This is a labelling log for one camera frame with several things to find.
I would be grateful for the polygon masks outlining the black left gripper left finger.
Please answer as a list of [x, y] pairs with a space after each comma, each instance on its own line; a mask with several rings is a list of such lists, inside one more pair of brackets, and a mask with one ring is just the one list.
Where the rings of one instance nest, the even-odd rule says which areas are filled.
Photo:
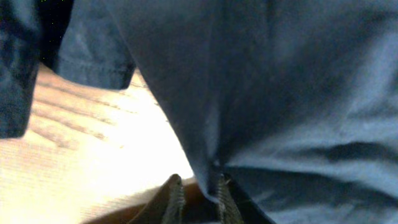
[[181, 224], [184, 206], [182, 179], [173, 174], [129, 224]]

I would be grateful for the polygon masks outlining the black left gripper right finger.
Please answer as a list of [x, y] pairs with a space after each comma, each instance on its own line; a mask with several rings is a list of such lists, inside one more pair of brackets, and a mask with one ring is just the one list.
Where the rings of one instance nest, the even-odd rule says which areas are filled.
[[220, 175], [217, 197], [222, 224], [275, 224], [228, 175]]

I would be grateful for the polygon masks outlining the navy blue shorts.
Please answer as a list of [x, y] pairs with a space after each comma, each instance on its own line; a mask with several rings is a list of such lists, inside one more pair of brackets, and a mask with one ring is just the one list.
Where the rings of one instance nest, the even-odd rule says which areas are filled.
[[230, 176], [275, 223], [397, 222], [397, 2], [2, 1], [1, 137], [43, 63], [124, 90], [139, 69], [221, 223]]

